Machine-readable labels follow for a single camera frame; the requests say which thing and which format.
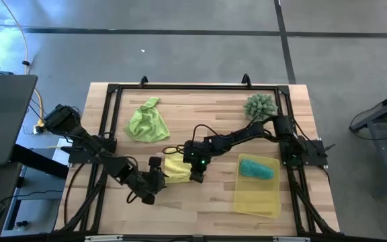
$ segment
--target green scrub brush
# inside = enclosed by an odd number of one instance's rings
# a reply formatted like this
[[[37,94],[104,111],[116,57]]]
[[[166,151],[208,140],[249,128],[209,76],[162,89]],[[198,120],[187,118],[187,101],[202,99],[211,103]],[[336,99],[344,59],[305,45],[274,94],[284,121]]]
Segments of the green scrub brush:
[[[272,179],[274,171],[266,165],[262,165],[250,159],[243,159],[240,164],[240,174],[259,179]]]

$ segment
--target gray floor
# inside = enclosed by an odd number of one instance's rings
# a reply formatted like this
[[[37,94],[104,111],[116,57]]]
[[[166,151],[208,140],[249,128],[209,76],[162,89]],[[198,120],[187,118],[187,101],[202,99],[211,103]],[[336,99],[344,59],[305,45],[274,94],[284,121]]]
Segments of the gray floor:
[[[288,31],[387,32],[387,1],[281,0]],[[25,26],[168,30],[278,30],[272,0],[10,0]],[[13,24],[0,3],[0,24]],[[83,109],[92,81],[288,83],[280,37],[27,34],[44,107]],[[375,199],[382,165],[373,144],[353,137],[354,115],[387,97],[387,39],[289,38],[297,83],[308,86],[318,133],[329,151],[341,230],[387,239],[387,198]],[[0,70],[22,73],[19,32],[0,33]],[[37,118],[24,121],[32,131]],[[27,147],[54,136],[20,134]]]

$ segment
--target wooden tabletop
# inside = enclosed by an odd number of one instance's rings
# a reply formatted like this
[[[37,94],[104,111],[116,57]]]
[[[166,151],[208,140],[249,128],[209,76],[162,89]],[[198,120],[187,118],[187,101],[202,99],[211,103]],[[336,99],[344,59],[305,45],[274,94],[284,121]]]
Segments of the wooden tabletop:
[[[91,83],[87,96],[82,126],[90,133],[97,134],[101,121],[105,92],[108,83]],[[307,86],[289,85],[295,119],[310,138],[316,138],[316,126],[310,106]],[[243,104],[247,97],[258,91],[248,90],[123,90],[116,138],[116,154],[135,157],[140,170],[148,169],[148,158],[161,154],[164,147],[182,145],[192,138],[197,124],[207,124],[220,134],[228,134],[245,127]],[[150,97],[159,97],[157,109],[168,126],[171,136],[157,143],[138,143],[129,139],[124,127],[134,110]],[[272,124],[266,124],[272,130]],[[198,128],[196,140],[212,135],[205,128]],[[279,218],[265,218],[234,212],[232,201],[237,174],[237,158],[240,153],[274,157],[280,159],[278,144],[264,139],[255,139],[237,145],[221,157],[213,158],[204,172],[204,182],[191,181],[184,184],[169,184],[157,194],[155,205],[149,206],[137,199],[127,204],[130,190],[108,179],[100,233],[118,234],[161,234],[161,235],[295,235],[294,215],[290,200],[286,169],[280,169],[280,202],[282,212]],[[77,166],[70,169],[65,191]],[[310,199],[320,215],[335,230],[339,230],[331,196],[331,190],[324,171],[317,167],[306,167]],[[76,213],[85,199],[90,165],[85,165],[76,177],[68,201],[68,218]],[[304,228],[307,228],[305,209],[301,205]],[[89,224],[93,220],[93,204]],[[56,229],[63,226],[63,205],[59,208]]]

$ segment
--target yellow plastic tray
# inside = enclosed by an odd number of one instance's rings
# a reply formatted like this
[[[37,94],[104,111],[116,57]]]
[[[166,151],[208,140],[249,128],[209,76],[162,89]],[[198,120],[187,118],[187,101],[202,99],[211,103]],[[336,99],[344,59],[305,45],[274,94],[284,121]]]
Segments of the yellow plastic tray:
[[[250,159],[273,169],[272,179],[246,177],[240,174],[243,159]],[[234,211],[278,218],[280,216],[280,161],[269,157],[240,154],[237,165]]]

